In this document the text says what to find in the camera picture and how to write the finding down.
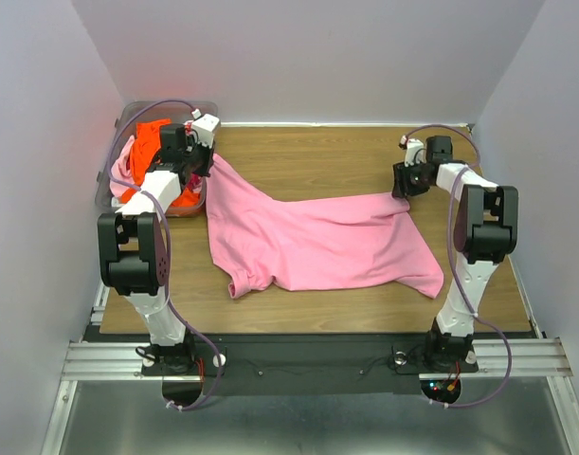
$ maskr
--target pink t-shirt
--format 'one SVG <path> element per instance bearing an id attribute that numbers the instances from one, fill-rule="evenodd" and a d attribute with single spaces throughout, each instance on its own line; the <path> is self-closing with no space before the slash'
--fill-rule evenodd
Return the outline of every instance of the pink t-shirt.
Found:
<path id="1" fill-rule="evenodd" d="M 131 154 L 131 148 L 134 145 L 136 138 L 131 135 L 127 139 L 127 143 L 123 146 L 120 151 L 120 155 L 112 165 L 112 176 L 118 180 L 127 183 L 135 183 L 134 178 L 131 176 L 131 171 L 129 169 L 129 155 Z M 110 192 L 115 197 L 122 196 L 123 193 L 127 191 L 127 187 L 121 185 L 117 182 L 110 181 Z"/>
<path id="2" fill-rule="evenodd" d="M 233 299 L 271 283 L 290 291 L 397 281 L 434 298 L 443 272 L 389 193 L 281 202 L 245 182 L 219 155 L 207 181 L 209 247 L 232 278 Z"/>

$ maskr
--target wooden tabletop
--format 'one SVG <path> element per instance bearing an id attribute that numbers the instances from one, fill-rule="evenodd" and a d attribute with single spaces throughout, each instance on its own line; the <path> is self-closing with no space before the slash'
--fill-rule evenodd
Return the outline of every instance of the wooden tabletop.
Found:
<path id="1" fill-rule="evenodd" d="M 217 152 L 248 182 L 281 201 L 391 191 L 392 164 L 404 152 L 408 128 L 223 128 Z M 442 130 L 416 137 L 425 140 Z M 454 156 L 471 161 L 467 142 L 453 137 Z M 211 262 L 204 213 L 170 220 L 172 300 L 180 314 L 206 333 L 425 332 L 451 283 L 445 249 L 449 195 L 437 188 L 410 200 L 410 214 L 443 268 L 435 300 L 398 282 L 352 290 L 288 292 L 270 286 L 239 300 L 228 295 L 229 276 Z M 487 286 L 480 314 L 506 331 L 528 331 L 529 321 L 510 262 Z M 137 312 L 110 292 L 101 331 L 146 333 Z"/>

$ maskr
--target gray wall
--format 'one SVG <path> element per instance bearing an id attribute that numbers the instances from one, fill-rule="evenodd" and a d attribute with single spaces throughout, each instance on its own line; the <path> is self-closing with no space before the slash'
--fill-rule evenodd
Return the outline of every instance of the gray wall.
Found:
<path id="1" fill-rule="evenodd" d="M 40 452 L 87 321 L 95 175 L 120 108 L 69 2 L 0 2 L 0 455 Z"/>
<path id="2" fill-rule="evenodd" d="M 73 0 L 126 100 L 228 121 L 473 121 L 542 0 Z"/>
<path id="3" fill-rule="evenodd" d="M 546 2 L 474 132 L 485 173 L 519 188 L 516 265 L 579 397 L 579 0 Z"/>

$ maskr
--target orange garment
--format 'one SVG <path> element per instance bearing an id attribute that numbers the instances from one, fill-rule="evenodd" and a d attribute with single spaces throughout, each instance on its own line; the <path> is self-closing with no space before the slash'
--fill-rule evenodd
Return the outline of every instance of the orange garment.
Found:
<path id="1" fill-rule="evenodd" d="M 148 171 L 154 155 L 160 149 L 160 127 L 169 125 L 171 122 L 169 118 L 163 118 L 136 125 L 136 141 L 129 153 L 129 169 L 136 185 L 141 186 L 144 183 L 146 171 Z M 131 188 L 128 189 L 120 196 L 120 202 L 127 204 L 135 192 Z M 193 207 L 198 204 L 199 198 L 200 194 L 192 192 L 187 186 L 184 192 L 172 202 L 172 207 Z"/>

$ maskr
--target plastic container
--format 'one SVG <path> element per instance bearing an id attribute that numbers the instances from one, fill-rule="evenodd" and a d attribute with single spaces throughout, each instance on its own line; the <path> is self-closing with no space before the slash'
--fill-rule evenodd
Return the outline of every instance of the plastic container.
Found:
<path id="1" fill-rule="evenodd" d="M 131 118 L 137 111 L 146 107 L 148 104 L 152 104 L 154 101 L 135 101 L 128 104 L 122 111 L 120 118 L 117 119 L 115 126 L 117 131 L 121 128 L 129 118 Z M 217 105 L 213 102 L 208 101 L 190 101 L 190 103 L 197 109 L 201 111 L 202 114 L 212 114 L 217 116 Z M 178 102 L 166 102 L 164 104 L 159 104 L 153 107 L 148 112 L 142 114 L 137 118 L 127 131 L 123 133 L 120 137 L 120 141 L 117 144 L 115 150 L 112 151 L 112 162 L 114 163 L 123 146 L 127 142 L 130 135 L 136 133 L 136 123 L 144 123 L 147 121 L 159 120 L 161 118 L 170 118 L 172 123 L 184 123 L 185 121 L 192 120 L 192 114 L 190 108 L 186 104 L 181 104 Z M 98 206 L 104 212 L 114 212 L 118 210 L 118 207 L 112 207 L 112 193 L 110 192 L 110 177 L 108 177 L 108 172 L 106 169 L 102 169 L 98 173 L 98 190 L 96 192 L 96 206 Z M 169 207 L 167 209 L 167 215 L 169 216 L 187 216 L 198 211 L 205 203 L 205 195 L 207 193 L 207 182 L 203 181 L 203 187 L 201 189 L 201 198 L 198 205 L 193 207 Z"/>

